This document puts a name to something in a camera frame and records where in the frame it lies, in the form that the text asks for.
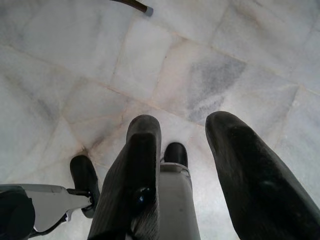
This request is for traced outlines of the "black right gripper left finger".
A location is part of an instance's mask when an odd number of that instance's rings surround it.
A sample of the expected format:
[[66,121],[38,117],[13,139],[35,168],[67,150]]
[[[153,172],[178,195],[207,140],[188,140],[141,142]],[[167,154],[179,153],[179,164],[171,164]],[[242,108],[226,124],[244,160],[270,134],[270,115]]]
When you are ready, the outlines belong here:
[[93,216],[90,240],[158,240],[161,127],[147,114],[129,124],[109,168]]

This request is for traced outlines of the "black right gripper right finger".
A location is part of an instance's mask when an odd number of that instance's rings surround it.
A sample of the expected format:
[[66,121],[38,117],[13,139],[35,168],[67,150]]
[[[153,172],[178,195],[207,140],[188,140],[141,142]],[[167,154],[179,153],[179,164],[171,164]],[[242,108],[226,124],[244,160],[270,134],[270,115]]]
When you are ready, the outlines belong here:
[[205,133],[240,239],[319,239],[319,208],[252,128],[229,112],[216,111],[206,118]]

